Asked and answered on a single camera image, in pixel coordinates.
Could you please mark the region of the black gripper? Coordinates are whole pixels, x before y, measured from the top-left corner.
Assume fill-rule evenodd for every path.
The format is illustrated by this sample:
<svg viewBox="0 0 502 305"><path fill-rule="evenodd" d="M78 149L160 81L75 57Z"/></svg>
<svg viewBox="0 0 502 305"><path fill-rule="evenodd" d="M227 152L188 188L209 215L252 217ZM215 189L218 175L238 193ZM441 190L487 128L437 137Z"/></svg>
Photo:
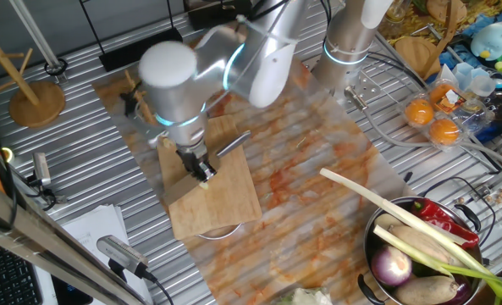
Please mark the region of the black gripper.
<svg viewBox="0 0 502 305"><path fill-rule="evenodd" d="M176 152L181 158L185 169L189 170L191 176L197 180L210 180L217 174L218 160L209 158L205 144L195 144L194 146L177 145Z"/></svg>

